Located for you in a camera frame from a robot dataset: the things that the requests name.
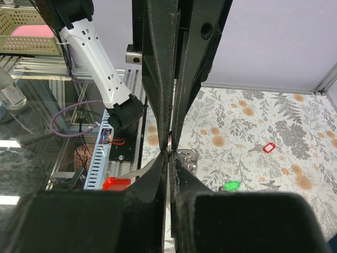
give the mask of wire basket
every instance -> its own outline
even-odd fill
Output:
[[[60,55],[54,37],[11,36],[21,25],[45,25],[36,9],[0,9],[0,53],[30,55]]]

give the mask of metal clamp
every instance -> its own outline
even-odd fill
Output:
[[[170,133],[168,135],[168,143],[167,143],[168,156],[170,156],[171,151],[172,151],[172,131],[170,131]]]

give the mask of plastic bottle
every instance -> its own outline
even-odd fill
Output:
[[[0,101],[8,110],[19,110],[27,103],[26,96],[13,78],[0,67]]]

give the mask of pink sponge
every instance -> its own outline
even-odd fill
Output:
[[[11,36],[52,38],[54,33],[48,25],[22,25],[15,29]]]

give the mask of black mount plate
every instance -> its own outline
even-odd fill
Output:
[[[111,144],[109,160],[118,162],[133,162],[136,151],[137,136],[125,141],[123,145]]]

